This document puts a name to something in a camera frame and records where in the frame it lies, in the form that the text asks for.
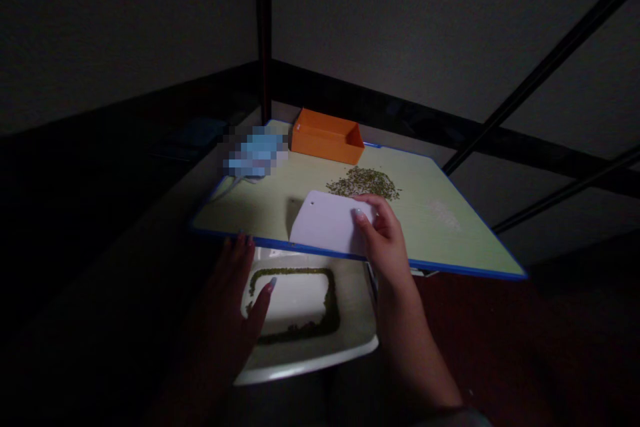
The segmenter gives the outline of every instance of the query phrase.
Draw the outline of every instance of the white bowl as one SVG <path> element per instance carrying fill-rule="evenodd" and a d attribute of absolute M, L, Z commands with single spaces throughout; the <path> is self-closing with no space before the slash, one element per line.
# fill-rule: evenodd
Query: white bowl
<path fill-rule="evenodd" d="M 255 300 L 271 276 L 258 278 L 253 295 L 249 284 L 253 274 L 266 268 L 329 268 L 335 278 L 340 325 L 332 334 L 290 342 L 256 345 L 234 385 L 257 384 L 334 366 L 364 356 L 378 346 L 369 270 L 364 262 L 284 250 L 256 248 L 249 281 L 245 287 L 242 313 Z M 284 332 L 291 324 L 318 322 L 324 314 L 323 300 L 328 279 L 323 274 L 276 275 L 277 283 L 262 333 Z"/>

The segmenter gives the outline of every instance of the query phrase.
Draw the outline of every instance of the finger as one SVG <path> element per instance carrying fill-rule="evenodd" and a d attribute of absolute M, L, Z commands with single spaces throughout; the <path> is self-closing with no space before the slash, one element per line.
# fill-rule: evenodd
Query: finger
<path fill-rule="evenodd" d="M 367 247 L 373 245 L 373 242 L 376 242 L 380 234 L 375 231 L 375 228 L 373 228 L 371 222 L 369 222 L 369 219 L 362 210 L 355 209 L 353 213 L 355 224 L 360 229 L 360 232 L 362 232 L 362 236 L 365 238 Z"/>
<path fill-rule="evenodd" d="M 235 293 L 242 296 L 242 292 L 247 285 L 249 279 L 249 273 L 251 272 L 251 266 L 253 265 L 253 256 L 255 254 L 255 242 L 253 236 L 247 238 L 247 246 L 245 247 L 245 253 L 239 260 L 240 265 L 236 267 L 235 271 L 231 273 L 231 281 L 234 283 Z"/>
<path fill-rule="evenodd" d="M 373 193 L 362 193 L 361 195 L 356 195 L 352 197 L 354 200 L 367 202 L 369 205 L 373 205 L 376 207 L 378 214 L 382 217 L 383 220 L 388 222 L 389 224 L 398 223 L 398 219 L 393 213 L 389 202 L 384 197 L 380 195 L 374 195 Z"/>
<path fill-rule="evenodd" d="M 269 302 L 271 301 L 271 292 L 273 292 L 275 282 L 276 277 L 273 277 L 267 285 L 262 287 L 258 298 L 255 300 L 255 304 L 253 304 L 249 312 L 249 317 L 245 320 L 247 341 L 251 343 L 252 346 L 258 341 L 260 332 L 262 332 L 262 326 L 267 317 L 267 310 L 269 309 Z"/>
<path fill-rule="evenodd" d="M 224 276 L 223 270 L 227 267 L 229 263 L 229 255 L 231 254 L 231 239 L 229 237 L 225 237 L 224 242 L 222 243 L 222 250 L 220 251 L 220 255 L 218 256 L 217 262 L 215 262 L 215 267 L 213 268 L 213 272 L 209 276 L 209 280 L 207 281 L 207 288 L 214 288 L 215 285 L 218 284 L 220 277 Z"/>
<path fill-rule="evenodd" d="M 238 236 L 235 239 L 235 245 L 233 246 L 233 251 L 231 252 L 231 258 L 229 259 L 232 264 L 238 262 L 238 260 L 240 260 L 240 257 L 242 256 L 242 254 L 244 254 L 244 252 L 245 252 L 245 240 L 246 240 L 246 235 L 241 230 L 240 233 L 238 234 Z"/>
<path fill-rule="evenodd" d="M 235 245 L 230 248 L 225 258 L 225 263 L 220 265 L 220 272 L 215 276 L 217 290 L 223 290 L 229 283 L 229 279 L 237 268 L 237 262 L 245 250 L 245 234 L 240 232 L 235 239 Z"/>

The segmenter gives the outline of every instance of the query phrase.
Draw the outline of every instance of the painted fingernail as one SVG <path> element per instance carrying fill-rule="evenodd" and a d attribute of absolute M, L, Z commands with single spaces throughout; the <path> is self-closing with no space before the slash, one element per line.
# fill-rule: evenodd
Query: painted fingernail
<path fill-rule="evenodd" d="M 364 220 L 366 215 L 360 209 L 353 209 L 353 213 L 355 214 L 355 218 L 358 220 Z"/>

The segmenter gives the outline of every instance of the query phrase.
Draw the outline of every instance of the orange plastic container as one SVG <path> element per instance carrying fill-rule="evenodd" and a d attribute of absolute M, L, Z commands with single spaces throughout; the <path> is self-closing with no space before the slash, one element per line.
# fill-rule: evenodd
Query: orange plastic container
<path fill-rule="evenodd" d="M 293 126 L 291 150 L 356 165 L 365 144 L 357 123 L 302 109 Z"/>

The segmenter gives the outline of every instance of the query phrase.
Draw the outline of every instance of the gray wall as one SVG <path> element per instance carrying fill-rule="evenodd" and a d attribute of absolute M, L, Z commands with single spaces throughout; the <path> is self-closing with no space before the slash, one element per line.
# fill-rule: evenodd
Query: gray wall
<path fill-rule="evenodd" d="M 0 135 L 257 59 L 255 0 L 3 0 Z"/>
<path fill-rule="evenodd" d="M 597 0 L 273 0 L 273 57 L 484 121 Z"/>
<path fill-rule="evenodd" d="M 273 0 L 273 56 L 485 121 L 596 1 Z M 639 72 L 630 0 L 504 127 L 612 159 L 640 143 Z M 572 181 L 480 153 L 451 180 L 490 226 Z M 639 212 L 636 199 L 588 189 L 501 239 L 534 264 L 640 228 Z"/>

